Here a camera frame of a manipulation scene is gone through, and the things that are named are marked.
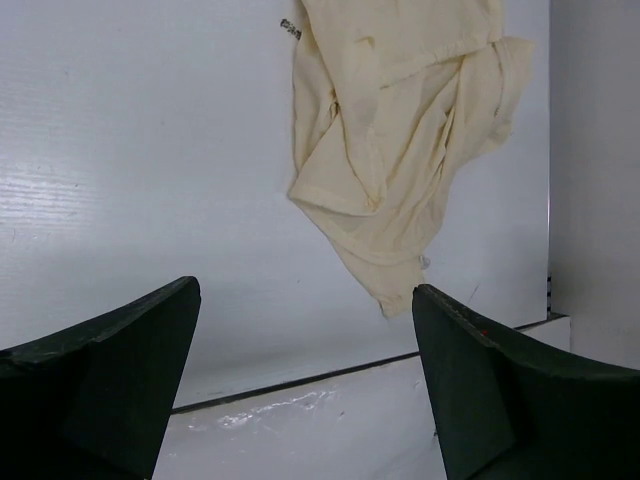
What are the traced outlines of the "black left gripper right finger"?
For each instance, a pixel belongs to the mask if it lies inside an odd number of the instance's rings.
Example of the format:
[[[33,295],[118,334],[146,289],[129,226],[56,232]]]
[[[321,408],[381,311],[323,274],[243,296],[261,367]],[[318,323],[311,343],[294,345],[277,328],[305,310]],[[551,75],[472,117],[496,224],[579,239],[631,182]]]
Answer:
[[[450,479],[635,479],[639,374],[566,352],[430,285],[412,316]]]

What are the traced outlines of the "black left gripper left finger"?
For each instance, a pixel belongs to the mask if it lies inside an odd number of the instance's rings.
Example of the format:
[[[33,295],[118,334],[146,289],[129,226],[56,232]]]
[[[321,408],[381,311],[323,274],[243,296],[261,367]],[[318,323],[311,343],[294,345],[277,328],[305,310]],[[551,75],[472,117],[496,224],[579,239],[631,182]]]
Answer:
[[[2,350],[2,478],[151,478],[199,310],[184,276]]]

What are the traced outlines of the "cream yellow jacket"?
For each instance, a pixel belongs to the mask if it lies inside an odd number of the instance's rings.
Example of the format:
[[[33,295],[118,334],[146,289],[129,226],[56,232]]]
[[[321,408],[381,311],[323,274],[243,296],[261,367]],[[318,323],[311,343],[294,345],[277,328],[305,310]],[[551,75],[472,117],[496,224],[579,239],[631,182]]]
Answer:
[[[290,199],[396,317],[457,171],[509,137],[533,44],[500,1],[307,1]]]

